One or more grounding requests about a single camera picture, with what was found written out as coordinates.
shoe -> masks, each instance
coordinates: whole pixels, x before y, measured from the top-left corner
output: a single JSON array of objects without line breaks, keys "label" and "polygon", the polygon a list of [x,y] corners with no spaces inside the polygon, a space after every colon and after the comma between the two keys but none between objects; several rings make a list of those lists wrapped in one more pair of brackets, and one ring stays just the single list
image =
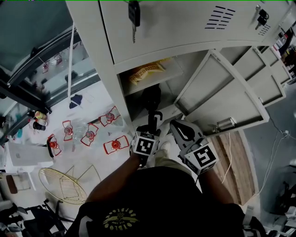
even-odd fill
[{"label": "shoe", "polygon": [[170,142],[165,142],[161,145],[160,147],[161,150],[165,150],[167,153],[170,152],[171,150],[171,143]]}]

white box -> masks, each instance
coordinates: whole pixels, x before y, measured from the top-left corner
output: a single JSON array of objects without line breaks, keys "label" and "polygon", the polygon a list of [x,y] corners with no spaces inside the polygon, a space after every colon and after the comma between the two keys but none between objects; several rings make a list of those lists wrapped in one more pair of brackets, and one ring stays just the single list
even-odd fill
[{"label": "white box", "polygon": [[156,151],[158,142],[158,136],[136,131],[133,150],[135,153],[150,156]]},{"label": "white box", "polygon": [[185,164],[197,175],[212,168],[219,160],[213,143],[208,143],[185,155]]}]

white cable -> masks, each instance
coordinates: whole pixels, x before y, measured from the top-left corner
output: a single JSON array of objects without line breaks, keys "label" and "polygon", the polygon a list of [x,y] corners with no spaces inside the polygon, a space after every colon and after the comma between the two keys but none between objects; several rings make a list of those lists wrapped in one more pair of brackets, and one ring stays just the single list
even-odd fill
[{"label": "white cable", "polygon": [[227,172],[229,171],[230,167],[231,167],[231,162],[232,162],[232,156],[231,156],[231,139],[230,139],[230,133],[228,134],[228,137],[229,137],[229,155],[230,155],[230,164],[229,164],[229,167],[224,175],[224,179],[222,181],[222,183],[224,182],[225,178],[226,178],[226,175],[227,175]]},{"label": "white cable", "polygon": [[274,149],[274,145],[275,145],[275,143],[276,143],[277,137],[278,137],[278,131],[277,131],[277,133],[276,133],[276,137],[274,138],[274,141],[273,141],[272,150],[271,150],[271,156],[270,156],[270,160],[269,160],[269,162],[268,162],[267,168],[266,168],[265,176],[264,176],[264,179],[263,179],[263,185],[264,185],[265,182],[266,182],[266,176],[267,176],[267,173],[268,173],[268,171],[269,171],[269,165],[270,165],[270,163],[272,162],[273,149]]},{"label": "white cable", "polygon": [[68,107],[71,103],[71,85],[72,85],[72,58],[73,58],[73,40],[74,40],[75,24],[73,22],[72,36],[69,50],[69,72],[68,72]]},{"label": "white cable", "polygon": [[273,159],[272,159],[272,162],[271,162],[271,165],[270,165],[270,168],[269,168],[268,174],[267,174],[267,177],[266,177],[265,181],[263,182],[263,185],[262,185],[260,191],[259,191],[254,197],[258,196],[258,195],[262,192],[262,190],[263,190],[263,188],[264,188],[264,186],[265,186],[265,184],[266,184],[266,181],[267,181],[267,179],[268,179],[269,173],[270,173],[270,171],[271,171],[272,164],[273,164],[273,162],[274,162],[274,160],[275,160],[275,157],[276,157],[276,155],[277,155],[277,151],[278,151],[279,144],[280,144],[281,141],[282,141],[284,138],[286,138],[287,136],[288,136],[288,135],[282,137],[282,138],[279,140],[279,142],[278,142],[278,144],[277,144],[276,151],[275,151],[275,153],[274,153],[274,157],[273,157]]},{"label": "white cable", "polygon": [[290,134],[288,135],[290,138],[292,138],[292,139],[294,139],[294,140],[296,140],[296,138],[295,137],[292,137]]}]

cable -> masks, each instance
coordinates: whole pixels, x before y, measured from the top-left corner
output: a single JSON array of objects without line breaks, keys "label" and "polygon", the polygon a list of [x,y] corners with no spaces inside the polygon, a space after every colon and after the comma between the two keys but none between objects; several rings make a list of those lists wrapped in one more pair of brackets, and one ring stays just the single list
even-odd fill
[{"label": "cable", "polygon": [[73,22],[72,36],[69,51],[69,71],[68,71],[68,106],[71,103],[71,85],[72,85],[72,58],[73,58],[73,41],[74,41],[75,24]]},{"label": "cable", "polygon": [[281,141],[282,141],[283,139],[285,139],[287,136],[288,136],[288,135],[282,137],[282,138],[279,140],[279,142],[278,142],[278,144],[277,144],[276,151],[275,151],[275,153],[274,153],[274,157],[273,157],[273,159],[272,159],[272,162],[271,162],[271,165],[270,165],[270,168],[269,168],[269,171],[268,171],[268,174],[267,174],[267,176],[266,176],[266,179],[264,180],[263,185],[262,185],[260,191],[259,191],[254,197],[258,196],[258,195],[262,192],[262,190],[263,190],[263,188],[264,188],[264,186],[265,186],[265,184],[266,184],[266,181],[267,181],[267,179],[268,179],[269,173],[270,173],[270,171],[271,171],[272,164],[273,164],[273,162],[274,162],[274,160],[275,160],[275,157],[276,157],[276,155],[277,155],[277,151],[278,151],[279,144],[280,144]]},{"label": "cable", "polygon": [[288,134],[288,136],[289,136],[290,138],[296,140],[296,138],[295,138],[295,137],[292,137],[290,134]]},{"label": "cable", "polygon": [[281,133],[281,134],[283,134],[283,131],[282,130],[280,130],[277,126],[276,126],[276,124],[274,123],[274,121],[273,121],[273,119],[272,119],[272,117],[270,116],[270,113],[268,112],[268,110],[266,110],[266,112],[268,113],[268,115],[269,115],[269,118],[270,118],[270,120],[272,121],[272,123],[273,123],[273,126]]},{"label": "cable", "polygon": [[[276,157],[276,155],[277,155],[278,147],[279,147],[281,141],[282,141],[283,139],[285,139],[286,137],[288,137],[288,136],[289,136],[290,138],[296,140],[296,138],[292,137],[292,136],[289,134],[289,131],[288,131],[288,133],[287,133],[286,131],[283,132],[282,130],[280,130],[280,129],[276,126],[276,124],[274,123],[274,121],[273,121],[272,117],[270,116],[268,110],[266,110],[266,111],[267,111],[267,113],[268,113],[268,115],[269,115],[270,120],[272,121],[273,126],[276,128],[277,133],[276,133],[276,137],[274,138],[274,141],[273,141],[272,150],[271,150],[271,157],[270,157],[270,160],[269,160],[268,165],[267,165],[267,169],[266,169],[266,172],[265,172],[265,177],[264,177],[263,185],[262,185],[260,191],[259,191],[256,195],[254,195],[252,198],[257,197],[257,196],[262,192],[262,190],[263,190],[263,188],[264,188],[264,186],[265,186],[265,184],[266,184],[266,182],[267,182],[267,179],[268,179],[269,173],[270,173],[270,171],[271,171],[271,168],[272,168],[272,165],[273,165],[274,159],[275,159],[275,157]],[[272,155],[273,155],[274,145],[275,145],[276,140],[277,140],[277,137],[278,137],[278,132],[280,132],[280,133],[283,135],[283,137],[279,140],[279,142],[278,142],[278,144],[277,144],[276,151],[275,151],[275,153],[274,153],[274,156],[272,157]]]},{"label": "cable", "polygon": [[227,175],[227,172],[229,171],[230,167],[231,167],[231,162],[232,162],[232,156],[231,156],[231,139],[230,139],[230,133],[228,134],[228,137],[229,137],[229,154],[230,154],[230,164],[229,164],[229,167],[224,175],[224,179],[222,181],[222,183],[224,182],[225,178],[226,178],[226,175]]},{"label": "cable", "polygon": [[270,160],[268,162],[267,168],[266,168],[266,172],[265,172],[265,176],[264,176],[264,180],[263,180],[263,185],[266,182],[266,176],[267,176],[267,173],[268,173],[268,168],[269,168],[270,163],[272,162],[272,154],[273,154],[273,149],[274,149],[274,145],[276,143],[277,137],[278,137],[278,130],[277,130],[277,133],[276,133],[276,137],[274,138],[274,141],[273,141],[272,150],[271,150],[271,156],[270,156]]}]

bottle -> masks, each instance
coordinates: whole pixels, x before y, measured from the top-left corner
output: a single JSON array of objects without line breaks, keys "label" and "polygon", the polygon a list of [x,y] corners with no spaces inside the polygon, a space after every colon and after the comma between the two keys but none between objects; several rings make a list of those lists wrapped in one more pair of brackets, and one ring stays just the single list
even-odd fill
[{"label": "bottle", "polygon": [[279,36],[280,36],[280,39],[277,40],[277,42],[273,46],[275,48],[275,50],[279,50],[287,41],[288,36],[286,34],[283,35],[280,33]]},{"label": "bottle", "polygon": [[36,119],[35,121],[38,122],[42,126],[47,126],[48,125],[48,122],[45,121],[44,119]]},{"label": "bottle", "polygon": [[40,111],[35,112],[35,118],[47,120],[47,116],[44,113],[41,113]]},{"label": "bottle", "polygon": [[35,112],[34,111],[28,111],[27,112],[27,115],[30,117],[30,118],[35,118]]},{"label": "bottle", "polygon": [[40,125],[40,124],[37,123],[37,122],[34,122],[34,123],[33,123],[33,128],[36,129],[36,130],[42,130],[42,131],[44,131],[44,130],[46,129],[45,126]]}]

